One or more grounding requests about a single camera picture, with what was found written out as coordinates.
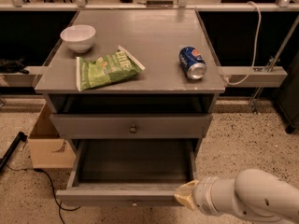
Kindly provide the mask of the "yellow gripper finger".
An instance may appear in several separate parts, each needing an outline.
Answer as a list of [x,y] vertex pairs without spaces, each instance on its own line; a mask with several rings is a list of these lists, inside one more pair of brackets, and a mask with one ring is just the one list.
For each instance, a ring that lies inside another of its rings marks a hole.
[[176,200],[190,210],[196,209],[196,202],[192,196],[192,192],[197,185],[198,180],[193,180],[184,185],[181,185],[174,192],[174,197],[176,198]]

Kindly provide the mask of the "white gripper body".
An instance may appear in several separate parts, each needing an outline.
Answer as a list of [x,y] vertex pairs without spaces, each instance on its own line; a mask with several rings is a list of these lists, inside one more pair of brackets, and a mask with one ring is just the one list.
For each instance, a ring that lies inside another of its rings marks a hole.
[[207,216],[218,217],[220,215],[212,202],[212,187],[217,180],[216,176],[204,177],[195,185],[192,191],[195,206]]

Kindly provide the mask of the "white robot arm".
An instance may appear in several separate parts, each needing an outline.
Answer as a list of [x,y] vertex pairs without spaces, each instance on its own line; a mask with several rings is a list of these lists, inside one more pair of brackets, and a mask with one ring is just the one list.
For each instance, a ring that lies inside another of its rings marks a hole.
[[178,187],[174,197],[207,216],[227,214],[253,224],[299,224],[299,189],[258,169],[231,179],[193,180]]

